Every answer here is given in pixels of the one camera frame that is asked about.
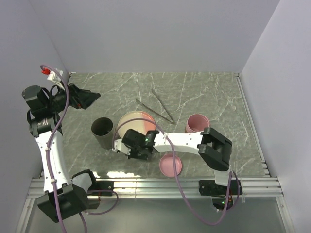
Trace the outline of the metal tongs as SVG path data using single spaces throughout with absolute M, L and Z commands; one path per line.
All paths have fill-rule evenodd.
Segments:
M 139 98 L 135 98 L 135 102 L 140 105 L 142 108 L 150 111 L 154 115 L 162 118 L 164 121 L 168 122 L 171 125 L 175 125 L 176 121 L 174 120 L 172 113 L 168 110 L 167 106 L 161 99 L 160 95 L 156 92 L 154 88 L 151 88 L 151 99 L 148 102 L 142 101 Z

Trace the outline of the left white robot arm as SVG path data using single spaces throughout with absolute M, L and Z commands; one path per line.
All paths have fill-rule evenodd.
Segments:
M 93 172 L 87 169 L 70 177 L 66 169 L 59 113 L 65 112 L 67 106 L 87 109 L 101 95 L 69 84 L 67 88 L 58 88 L 55 95 L 46 88 L 32 85 L 22 91 L 22 96 L 30 108 L 27 121 L 43 164 L 44 194 L 36 201 L 39 209 L 58 223 L 88 207 L 98 207 L 87 198 L 98 191 Z

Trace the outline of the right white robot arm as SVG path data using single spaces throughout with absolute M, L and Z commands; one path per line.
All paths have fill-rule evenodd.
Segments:
M 114 142 L 114 149 L 128 158 L 147 160 L 154 150 L 164 152 L 184 152 L 200 155 L 214 172 L 215 190 L 227 193 L 231 187 L 229 180 L 232 142 L 214 128 L 207 127 L 196 133 L 166 133 L 148 131 L 146 135 L 128 129 L 122 139 Z

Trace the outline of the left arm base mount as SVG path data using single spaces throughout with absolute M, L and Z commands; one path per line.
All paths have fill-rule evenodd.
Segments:
M 96 210 L 101 202 L 101 197 L 113 196 L 114 182 L 113 181 L 97 181 L 86 192 L 88 198 L 88 209 Z

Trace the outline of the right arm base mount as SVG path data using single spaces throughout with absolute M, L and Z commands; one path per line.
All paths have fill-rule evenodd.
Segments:
M 199 181 L 199 193 L 201 196 L 212 197 L 213 206 L 219 210 L 223 211 L 226 204 L 226 190 L 227 186 L 217 185 L 215 181 L 212 180 L 200 180 Z M 229 198 L 227 210 L 234 206 L 233 196 L 238 196 L 243 194 L 242 185 L 240 180 L 232 179 L 229 188 Z

